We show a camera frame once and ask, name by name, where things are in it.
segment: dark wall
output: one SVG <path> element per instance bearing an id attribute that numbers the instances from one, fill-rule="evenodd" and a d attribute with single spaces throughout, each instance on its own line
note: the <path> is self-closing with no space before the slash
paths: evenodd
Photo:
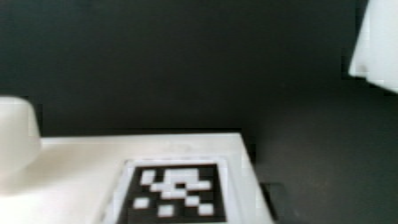
<path id="1" fill-rule="evenodd" d="M 3 0 L 0 94 L 44 136 L 241 130 L 282 220 L 392 224 L 396 97 L 346 75 L 364 6 Z"/>

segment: white object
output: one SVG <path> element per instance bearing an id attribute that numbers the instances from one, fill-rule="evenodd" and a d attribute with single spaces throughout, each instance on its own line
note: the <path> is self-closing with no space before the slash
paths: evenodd
<path id="1" fill-rule="evenodd" d="M 173 207 L 172 205 L 161 205 L 158 208 L 158 217 L 172 217 Z"/>
<path id="2" fill-rule="evenodd" d="M 213 215 L 213 205 L 211 204 L 200 204 L 198 205 L 198 215 Z"/>
<path id="3" fill-rule="evenodd" d="M 133 208 L 143 209 L 149 206 L 149 198 L 136 198 L 133 201 Z"/>
<path id="4" fill-rule="evenodd" d="M 5 179 L 33 161 L 38 150 L 40 139 L 30 103 L 15 97 L 0 97 L 0 193 L 10 181 Z"/>
<path id="5" fill-rule="evenodd" d="M 156 164 L 186 164 L 191 158 L 197 161 L 213 159 L 223 164 L 218 170 L 223 173 L 221 183 L 227 183 L 223 190 L 229 192 L 232 210 L 239 211 L 237 218 L 227 223 L 273 223 L 239 134 L 40 138 L 38 151 L 31 107 L 14 98 L 0 98 L 0 102 L 6 102 L 6 105 L 1 105 L 6 110 L 8 102 L 15 104 L 14 109 L 6 113 L 1 109 L 0 113 L 0 153 L 6 164 L 1 164 L 6 170 L 1 172 L 21 180 L 10 191 L 0 194 L 0 223 L 102 223 L 106 214 L 117 216 L 117 205 L 124 201 L 122 191 L 115 191 L 115 187 L 122 185 L 120 181 L 133 173 L 133 170 L 122 169 L 126 161 L 134 161 L 134 164 L 136 161 L 149 164 L 147 160 Z M 17 142 L 10 141 L 6 136 L 14 137 Z M 15 164 L 6 163 L 5 156 Z M 150 172 L 140 181 L 149 185 L 154 183 Z M 140 198 L 134 206 L 143 209 L 147 203 Z M 197 201 L 189 198 L 186 203 L 193 205 Z M 213 212 L 211 206 L 202 206 L 198 210 L 202 215 Z M 173 210 L 165 207 L 158 215 L 170 216 L 172 213 Z"/>
<path id="6" fill-rule="evenodd" d="M 398 93 L 398 0 L 369 0 L 349 75 Z"/>

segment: black object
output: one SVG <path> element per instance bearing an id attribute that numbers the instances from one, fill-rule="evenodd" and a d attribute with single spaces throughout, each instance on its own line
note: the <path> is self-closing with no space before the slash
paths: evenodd
<path id="1" fill-rule="evenodd" d="M 161 199 L 159 192 L 150 192 L 149 186 L 140 185 L 142 172 L 152 170 L 156 173 L 154 183 L 163 183 L 165 170 L 172 169 L 197 169 L 198 180 L 205 180 L 211 183 L 211 189 L 200 191 L 188 191 L 188 196 L 195 195 L 200 198 L 198 203 L 209 203 L 213 205 L 213 215 L 200 216 L 197 206 L 186 207 L 182 199 Z M 143 209 L 133 208 L 133 201 L 136 198 L 149 198 L 149 205 Z M 170 205 L 173 208 L 173 214 L 170 217 L 158 217 L 158 208 L 161 205 Z M 188 166 L 152 166 L 136 167 L 127 195 L 122 203 L 122 210 L 118 214 L 117 224 L 154 224 L 154 223 L 223 223 L 225 222 L 223 211 L 223 199 L 221 199 L 221 186 L 218 179 L 216 165 L 188 165 Z"/>

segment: white cylinder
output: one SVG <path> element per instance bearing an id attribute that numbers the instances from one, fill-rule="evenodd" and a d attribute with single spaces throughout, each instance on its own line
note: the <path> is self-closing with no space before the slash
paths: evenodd
<path id="1" fill-rule="evenodd" d="M 22 170 L 37 158 L 38 151 L 40 138 L 31 105 L 15 97 L 0 97 L 0 180 Z"/>

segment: black square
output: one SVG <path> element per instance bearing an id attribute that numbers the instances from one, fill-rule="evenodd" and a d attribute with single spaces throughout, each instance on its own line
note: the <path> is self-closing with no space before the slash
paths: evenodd
<path id="1" fill-rule="evenodd" d="M 216 164 L 134 167 L 117 224 L 225 220 Z"/>

